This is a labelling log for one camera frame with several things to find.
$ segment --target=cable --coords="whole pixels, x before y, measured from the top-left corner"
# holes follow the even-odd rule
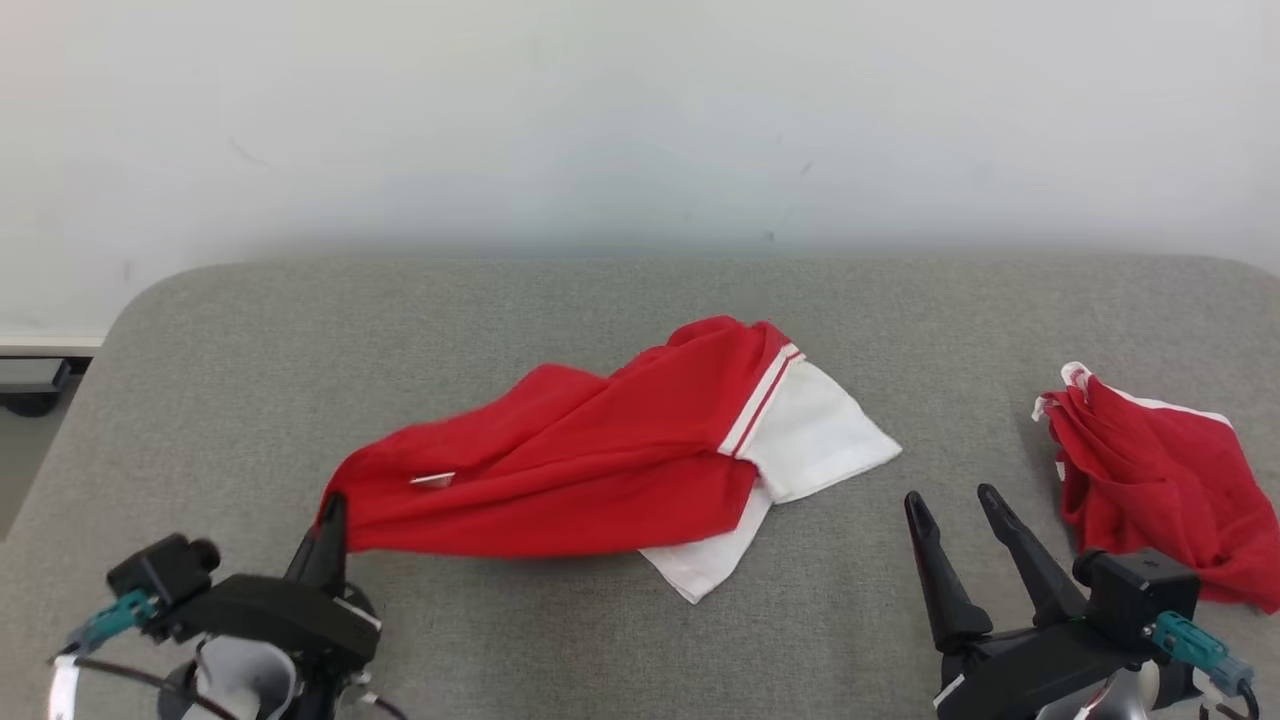
[[[408,717],[404,715],[403,710],[396,707],[394,705],[387,702],[385,700],[383,700],[381,697],[379,697],[379,696],[376,696],[374,693],[366,692],[364,694],[364,697],[360,698],[360,702],[365,702],[365,703],[372,705],[374,707],[376,707],[376,708],[381,710],[383,712],[390,715],[396,720],[408,720]]]
[[[1262,714],[1258,711],[1258,698],[1253,694],[1253,685],[1248,680],[1240,680],[1238,685],[1240,694],[1244,697],[1244,706],[1249,710],[1249,715],[1244,716],[1239,712],[1231,710],[1226,705],[1219,705],[1217,711],[1226,715],[1231,720],[1258,720]]]
[[[1262,717],[1262,712],[1258,710],[1258,698],[1253,694],[1253,685],[1248,680],[1240,680],[1240,694],[1244,696],[1244,706],[1249,708],[1249,720]]]
[[[201,696],[195,691],[183,688],[182,685],[175,685],[159,675],[152,675],[151,673],[145,673],[137,667],[129,667],[127,665],[116,665],[114,662],[102,662],[101,660],[90,660],[87,657],[72,656],[72,662],[77,667],[83,667],[86,670],[96,670],[106,675],[115,675],[116,678],[125,678],[133,680],[134,683],[142,683],[143,685],[151,685],[160,692],[172,693],[182,700],[198,705],[209,712],[212,712],[219,720],[243,720],[243,717],[237,717],[232,715],[229,710],[218,705],[216,702]]]
[[[396,720],[408,720],[408,717],[404,716],[404,712],[401,708],[396,707],[394,705],[387,702],[383,698],[374,700],[374,705],[376,707],[383,708],[383,711],[385,711],[388,715],[390,715]]]

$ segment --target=gray table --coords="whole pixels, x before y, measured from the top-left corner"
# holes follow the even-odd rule
[[[42,660],[109,600],[108,568],[173,530],[224,571],[283,571],[334,466],[497,397],[539,363],[605,373],[716,313],[768,316],[906,448],[776,509],[698,606],[639,555],[352,561],[387,623],[375,684],[417,720],[932,715],[902,496],[920,489],[997,628],[1032,607],[974,500],[995,483],[1062,562],[1053,446],[1032,401],[1080,360],[1135,395],[1226,414],[1280,497],[1280,281],[1203,259],[305,263],[197,270],[113,328],[0,546],[5,717],[41,716]],[[1280,625],[1198,619],[1280,694]],[[120,639],[104,657],[184,653]],[[87,678],[83,720],[151,717]],[[371,710],[352,711],[371,714]],[[1192,717],[1189,710],[1181,716]]]

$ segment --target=white stripe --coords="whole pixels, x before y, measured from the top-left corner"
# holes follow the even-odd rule
[[[960,687],[960,683],[964,683],[964,675],[956,675],[956,679],[951,680],[950,685],[942,688],[942,692],[940,692],[933,698],[933,710],[937,710],[938,706],[942,705],[942,701],[947,698],[947,696],[950,696],[951,693],[956,692],[956,688]]]
[[[773,387],[773,379],[782,372],[782,365],[786,364],[787,356],[795,355],[799,351],[800,348],[796,347],[795,343],[790,342],[778,350],[778,354],[773,357],[773,361],[769,363],[769,366],[765,368],[764,374],[760,377],[760,382],[756,383],[755,389],[751,391],[751,396],[746,398],[746,405],[744,405],[742,410],[739,411],[737,419],[733,420],[733,425],[728,429],[728,434],[726,434],[724,439],[721,442],[721,455],[732,455],[733,448],[737,447],[737,441],[741,439],[742,433],[745,433],[750,427],[751,418],[755,416],[755,409],[764,402],[765,393],[768,393],[769,388]]]
[[[1192,415],[1199,415],[1201,418],[1208,418],[1210,420],[1217,420],[1226,427],[1231,427],[1231,421],[1226,419],[1226,415],[1219,415],[1217,413],[1206,413],[1203,410],[1194,410],[1192,407],[1183,407],[1181,405],[1172,405],[1165,402],[1164,400],[1151,400],[1149,397],[1134,397],[1128,392],[1111,387],[1120,397],[1143,407],[1151,407],[1152,410],[1178,410],[1180,413],[1190,413]]]
[[[1076,378],[1075,387],[1080,388],[1082,391],[1085,391],[1084,401],[1088,402],[1089,401],[1089,395],[1087,392],[1087,387],[1088,386],[1085,383],[1088,382],[1089,378],[1093,377],[1093,373],[1091,373],[1089,369],[1085,368],[1084,365],[1082,365],[1080,363],[1068,363],[1066,365],[1062,365],[1062,382],[1065,382],[1066,384],[1070,386],[1071,384],[1071,375],[1075,375],[1075,378]],[[1133,402],[1134,405],[1138,405],[1140,407],[1149,407],[1152,410],[1178,410],[1179,413],[1190,413],[1192,415],[1199,415],[1201,418],[1208,418],[1210,420],[1217,420],[1219,423],[1222,423],[1224,425],[1226,425],[1229,428],[1231,427],[1231,421],[1228,420],[1225,415],[1219,415],[1217,413],[1206,413],[1203,410],[1194,410],[1192,407],[1183,407],[1181,405],[1174,405],[1171,402],[1165,402],[1164,400],[1152,400],[1149,397],[1134,397],[1134,396],[1129,395],[1128,392],[1125,392],[1125,391],[1123,391],[1120,388],[1115,388],[1115,387],[1111,387],[1111,386],[1106,386],[1106,387],[1111,388],[1120,397],[1123,397],[1123,398],[1128,400],[1129,402]]]

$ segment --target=red cloth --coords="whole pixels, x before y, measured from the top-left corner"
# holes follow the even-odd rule
[[[1155,547],[1201,596],[1280,610],[1280,528],[1226,418],[1107,387],[1083,365],[1037,404],[1062,446],[1062,516],[1080,550]]]
[[[356,451],[325,495],[347,497],[352,552],[593,555],[726,533],[756,469],[717,448],[788,348],[768,323],[721,316],[608,378],[543,365],[490,405]]]

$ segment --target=small tag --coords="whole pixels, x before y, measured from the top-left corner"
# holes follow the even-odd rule
[[[74,720],[77,684],[79,667],[76,659],[59,655],[54,660],[54,683],[49,685],[49,720]]]
[[[439,473],[435,475],[422,475],[421,478],[413,478],[410,480],[412,486],[426,486],[430,488],[447,488],[449,483],[453,482],[453,475],[456,473]]]

